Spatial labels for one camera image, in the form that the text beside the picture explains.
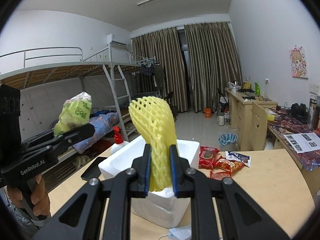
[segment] table top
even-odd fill
[[[298,167],[285,149],[242,153],[251,156],[251,167],[244,167],[233,179],[292,237],[314,209],[312,196]],[[110,149],[100,156],[110,156]],[[86,183],[80,175],[90,164],[49,193],[52,215]],[[209,176],[209,170],[201,171]],[[179,226],[191,223],[190,214],[189,205]],[[131,214],[131,239],[158,239],[167,233],[166,228]]]
[[[252,105],[252,102],[255,102],[257,105],[273,105],[273,106],[278,105],[278,102],[273,101],[273,100],[261,101],[261,100],[256,99],[256,100],[249,100],[249,101],[245,102],[244,101],[245,99],[243,99],[242,97],[247,97],[247,95],[245,95],[244,93],[240,93],[240,92],[233,93],[233,92],[231,92],[231,89],[229,89],[229,88],[226,88],[225,92],[232,95],[234,98],[236,98],[243,105]]]
[[[294,154],[297,157],[297,159],[301,162],[302,166],[307,171],[312,171],[320,167],[320,150],[297,153],[283,136],[284,134],[291,133],[312,132],[315,132],[318,135],[319,131],[314,130],[312,127],[309,127],[306,124],[303,124],[294,117],[289,116],[286,109],[276,110],[275,107],[271,109],[281,116],[276,117],[274,122],[268,122],[268,127],[272,131],[272,133],[276,135],[284,145],[286,145],[287,151],[291,151],[291,154]]]

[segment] bed ladder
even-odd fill
[[[106,76],[108,78],[108,81],[110,83],[110,86],[111,86],[113,98],[115,100],[116,111],[117,111],[117,113],[119,115],[119,125],[120,125],[120,129],[121,129],[122,135],[123,135],[125,141],[129,141],[128,135],[130,135],[131,133],[136,131],[136,128],[132,129],[131,131],[129,131],[127,133],[127,131],[125,129],[125,126],[124,126],[124,123],[130,120],[130,114],[129,113],[127,113],[125,115],[121,114],[120,107],[119,107],[119,101],[118,101],[119,99],[122,99],[122,98],[128,98],[129,103],[131,102],[131,96],[130,96],[130,91],[129,91],[127,80],[125,79],[125,76],[124,76],[124,74],[122,72],[122,69],[121,69],[120,65],[118,65],[118,70],[119,70],[119,73],[121,75],[121,78],[115,78],[113,64],[110,66],[111,76],[110,76],[110,74],[109,74],[109,72],[108,72],[108,70],[107,70],[105,65],[103,65],[102,68],[103,68],[103,71],[106,74]],[[116,93],[116,82],[117,81],[124,81],[125,90],[127,92],[126,95],[120,96],[120,97],[117,96],[117,93]]]

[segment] styrofoam box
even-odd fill
[[[105,179],[116,176],[119,172],[130,168],[132,161],[143,155],[146,142],[142,136],[99,163]],[[189,161],[190,167],[198,168],[200,144],[195,141],[177,140],[179,155]],[[189,205],[189,198],[177,199],[172,187],[159,192],[149,192],[143,198],[131,199],[131,212],[165,228],[176,227],[181,221]]]

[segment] human hand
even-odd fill
[[[33,213],[36,216],[49,215],[50,213],[50,199],[48,192],[44,187],[44,179],[41,174],[36,177],[36,186],[31,194],[31,202],[33,205]],[[22,192],[18,188],[12,188],[7,186],[8,197],[17,208],[22,208],[20,200],[22,200]]]

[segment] light switch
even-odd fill
[[[315,94],[320,95],[320,86],[319,85],[315,85]]]
[[[314,94],[316,92],[316,85],[313,83],[309,84],[309,92]]]

